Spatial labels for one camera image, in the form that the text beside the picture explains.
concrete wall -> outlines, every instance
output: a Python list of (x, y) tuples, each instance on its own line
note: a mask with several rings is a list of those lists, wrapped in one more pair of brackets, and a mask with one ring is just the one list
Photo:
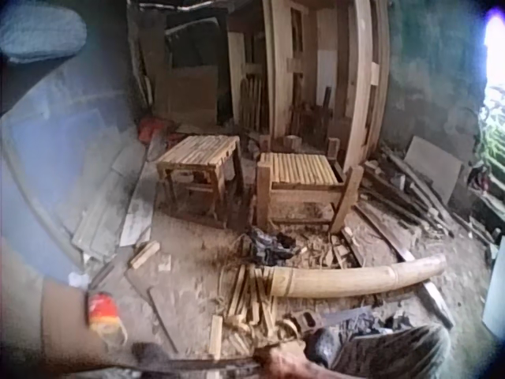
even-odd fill
[[(78, 222), (109, 170), (107, 152), (135, 134), (132, 76), (124, 0), (51, 3), (80, 14), (87, 43), (70, 59), (6, 67), (0, 121), (30, 190), (70, 236), (67, 226)], [(77, 268), (33, 216), (12, 174), (2, 162), (2, 236), (39, 272), (66, 281)], [(62, 220), (69, 217), (77, 220)]]
[(470, 0), (393, 0), (391, 75), (381, 139), (407, 150), (419, 136), (460, 159), (451, 204), (470, 206), (464, 188), (484, 98), (485, 22)]

dirt floor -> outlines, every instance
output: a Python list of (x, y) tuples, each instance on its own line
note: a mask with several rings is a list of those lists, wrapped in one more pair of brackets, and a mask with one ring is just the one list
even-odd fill
[[(253, 182), (253, 162), (244, 158), (246, 182)], [(241, 252), (241, 233), (244, 218), (243, 207), (236, 205), (237, 219), (232, 219), (233, 230), (214, 228), (176, 220), (163, 212), (163, 195), (159, 193), (155, 211), (152, 240), (161, 243), (157, 253), (138, 274), (145, 286), (156, 286), (170, 304), (170, 330), (181, 356), (208, 357), (208, 341), (211, 318), (226, 308), (233, 290), (234, 277), (240, 264), (246, 262)], [(460, 228), (455, 238), (430, 239), (421, 235), (418, 227), (405, 227), (396, 218), (379, 206), (374, 212), (410, 248), (415, 257), (427, 257), (434, 253), (445, 253), (447, 270), (433, 278), (440, 289), (455, 318), (456, 326), (451, 330), (451, 356), (447, 360), (442, 377), (472, 377), (475, 370), (488, 360), (494, 347), (491, 334), (482, 325), (481, 315), (490, 279), (489, 270), (484, 263), (484, 246), (470, 239)], [(305, 206), (299, 208), (282, 207), (274, 212), (325, 214), (329, 207)], [(356, 212), (346, 218), (346, 225), (354, 235), (357, 249), (365, 258), (366, 266), (388, 265), (397, 259), (387, 244)], [(291, 227), (284, 232), (297, 239), (297, 243), (308, 247), (303, 258), (306, 267), (320, 267), (320, 257), (328, 247), (327, 232), (321, 228)], [(155, 341), (170, 351), (169, 342), (164, 336), (152, 308), (138, 295), (125, 277), (107, 278), (103, 288), (118, 299), (121, 316), (129, 331), (129, 340)], [(405, 311), (413, 325), (439, 322), (428, 313), (420, 299), (415, 295), (416, 287), (394, 294), (382, 294), (385, 303), (374, 309), (374, 313), (386, 318), (397, 310)], [(277, 320), (284, 313), (313, 309), (320, 312), (345, 310), (373, 304), (374, 297), (341, 298), (333, 300), (279, 299)], [(223, 357), (238, 356), (228, 339), (229, 330), (223, 330)]]

slatted seat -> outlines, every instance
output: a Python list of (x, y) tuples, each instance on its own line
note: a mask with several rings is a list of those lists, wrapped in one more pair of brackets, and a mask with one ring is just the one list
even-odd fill
[(271, 164), (273, 183), (314, 186), (342, 184), (326, 156), (267, 152), (261, 155), (260, 162)]
[(210, 178), (210, 183), (179, 183), (188, 190), (213, 193), (211, 212), (214, 213), (216, 205), (219, 206), (218, 214), (215, 218), (218, 223), (209, 223), (201, 217), (189, 217), (180, 212), (172, 212), (172, 216), (177, 216), (185, 220), (194, 220), (210, 224), (212, 226), (224, 227), (226, 225), (226, 204), (225, 204), (225, 179), (224, 163), (233, 157), (237, 192), (244, 189), (244, 179), (241, 169), (240, 139), (236, 136), (190, 136), (171, 150), (161, 156), (156, 163), (159, 179), (165, 182), (166, 198), (171, 198), (172, 205), (177, 210), (177, 199), (175, 197), (174, 181), (172, 172), (174, 170), (185, 170), (202, 172)]
[[(328, 141), (327, 156), (315, 154), (261, 154), (256, 176), (256, 223), (268, 230), (274, 224), (328, 225), (336, 233), (357, 199), (362, 167), (353, 167), (346, 177), (336, 161), (339, 140)], [(287, 219), (270, 216), (273, 203), (326, 203), (334, 215), (325, 219)]]

